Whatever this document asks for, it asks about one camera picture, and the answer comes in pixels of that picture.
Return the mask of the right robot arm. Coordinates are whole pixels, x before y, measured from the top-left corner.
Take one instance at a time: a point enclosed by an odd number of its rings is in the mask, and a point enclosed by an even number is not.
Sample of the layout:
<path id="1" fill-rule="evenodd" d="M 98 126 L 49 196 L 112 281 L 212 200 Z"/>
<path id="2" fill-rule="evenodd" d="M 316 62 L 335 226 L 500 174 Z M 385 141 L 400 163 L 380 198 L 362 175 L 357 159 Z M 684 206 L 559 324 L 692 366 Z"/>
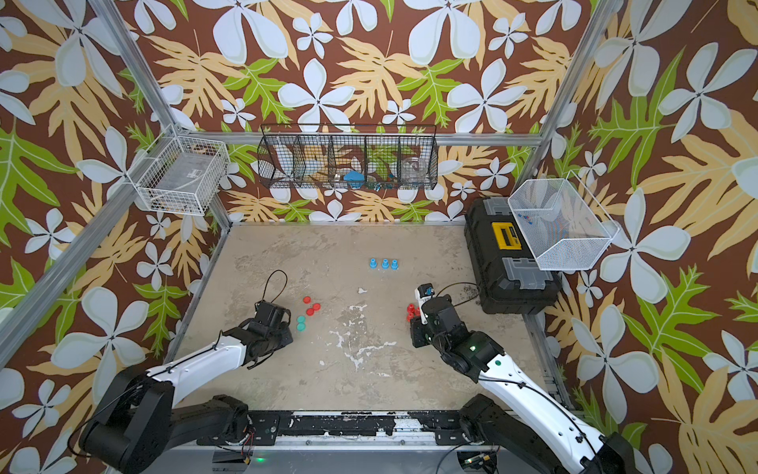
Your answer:
<path id="1" fill-rule="evenodd" d="M 434 347 L 485 390 L 460 411 L 466 440 L 505 448 L 540 473 L 637 472 L 633 446 L 621 434 L 605 436 L 558 403 L 493 338 L 469 330 L 450 296 L 423 284 L 416 298 L 413 345 Z"/>

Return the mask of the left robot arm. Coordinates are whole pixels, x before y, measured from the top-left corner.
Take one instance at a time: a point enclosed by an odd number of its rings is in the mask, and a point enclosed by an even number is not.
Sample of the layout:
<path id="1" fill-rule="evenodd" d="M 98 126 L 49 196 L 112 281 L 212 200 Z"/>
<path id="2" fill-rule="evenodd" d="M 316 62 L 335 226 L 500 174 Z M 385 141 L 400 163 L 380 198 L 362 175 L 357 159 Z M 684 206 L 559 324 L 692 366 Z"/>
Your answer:
<path id="1" fill-rule="evenodd" d="M 208 346 L 146 371 L 120 372 L 83 423 L 76 453 L 120 473 L 141 473 L 165 451 L 197 440 L 250 446 L 255 431 L 246 403 L 215 395 L 205 403 L 180 404 L 220 375 L 254 369 L 291 344 L 291 320 L 290 310 L 260 300 L 253 317 L 220 332 Z"/>

